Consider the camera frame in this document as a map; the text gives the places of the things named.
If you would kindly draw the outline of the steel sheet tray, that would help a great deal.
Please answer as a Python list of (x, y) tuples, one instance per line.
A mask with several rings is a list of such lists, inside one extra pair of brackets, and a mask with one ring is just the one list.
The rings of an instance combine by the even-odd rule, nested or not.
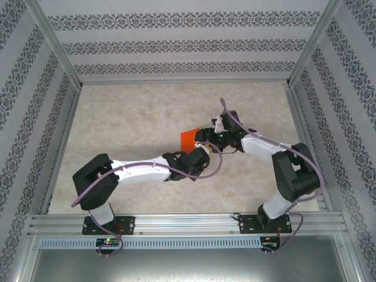
[(335, 252), (254, 249), (40, 250), (19, 282), (364, 282)]

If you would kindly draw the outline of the right controller board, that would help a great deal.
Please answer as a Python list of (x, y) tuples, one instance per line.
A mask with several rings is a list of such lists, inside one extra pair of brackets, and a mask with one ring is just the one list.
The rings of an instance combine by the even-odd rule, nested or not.
[(279, 236), (275, 237), (261, 237), (261, 246), (266, 251), (276, 251), (281, 246), (281, 240)]

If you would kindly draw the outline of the left controller board green light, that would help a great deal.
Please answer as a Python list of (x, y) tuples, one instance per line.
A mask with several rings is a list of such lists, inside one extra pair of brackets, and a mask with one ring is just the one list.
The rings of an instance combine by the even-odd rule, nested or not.
[(118, 239), (96, 239), (96, 247), (119, 247), (119, 245), (120, 241)]

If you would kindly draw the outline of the aluminium mounting rail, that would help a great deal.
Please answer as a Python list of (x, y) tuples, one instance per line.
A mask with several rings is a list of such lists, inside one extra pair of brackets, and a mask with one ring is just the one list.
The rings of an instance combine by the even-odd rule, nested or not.
[[(343, 214), (338, 211), (302, 212), (300, 217), (290, 214), (288, 225), (295, 230), (300, 221), (298, 235), (347, 234)], [(203, 237), (227, 235), (241, 236), (245, 226), (231, 213), (207, 214), (135, 214), (132, 227), (135, 237)], [(26, 230), (27, 236), (78, 237), (82, 234), (84, 214), (34, 215)]]

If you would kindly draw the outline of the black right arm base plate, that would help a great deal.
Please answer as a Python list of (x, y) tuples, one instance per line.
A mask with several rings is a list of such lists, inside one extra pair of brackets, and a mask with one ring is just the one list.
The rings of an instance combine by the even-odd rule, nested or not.
[(241, 234), (292, 233), (290, 217), (287, 214), (276, 219), (259, 214), (241, 214), (238, 223)]

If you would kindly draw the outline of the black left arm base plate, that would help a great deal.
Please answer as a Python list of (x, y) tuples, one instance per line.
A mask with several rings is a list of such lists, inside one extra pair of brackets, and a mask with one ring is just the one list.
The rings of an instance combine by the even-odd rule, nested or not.
[(115, 216), (115, 218), (102, 226), (108, 232), (102, 230), (98, 227), (90, 216), (85, 217), (82, 227), (83, 235), (106, 235), (106, 234), (117, 234), (117, 235), (133, 235), (135, 227), (135, 217), (133, 216)]

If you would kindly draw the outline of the aluminium frame post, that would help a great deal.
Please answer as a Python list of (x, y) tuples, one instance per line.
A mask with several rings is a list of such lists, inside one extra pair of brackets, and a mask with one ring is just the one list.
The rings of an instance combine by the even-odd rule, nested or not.
[(63, 70), (69, 77), (70, 81), (73, 83), (76, 89), (81, 90), (82, 82), (79, 79), (79, 75), (75, 70), (68, 54), (66, 53), (62, 43), (60, 42), (56, 32), (54, 31), (48, 17), (44, 13), (38, 0), (23, 0), (26, 7), (30, 11), (33, 19), (38, 24), (40, 30), (42, 31), (45, 39), (48, 41), (49, 46), (55, 53), (59, 63), (62, 65)]
[(332, 18), (334, 17), (342, 2), (343, 0), (328, 0), (328, 3), (323, 10), (311, 36), (309, 37), (301, 55), (299, 56), (295, 66), (293, 67), (291, 75), (288, 77), (286, 83), (284, 84), (285, 88), (291, 88), (296, 84), (306, 64), (308, 64), (311, 55), (313, 54), (321, 38), (325, 34), (327, 26), (332, 21)]

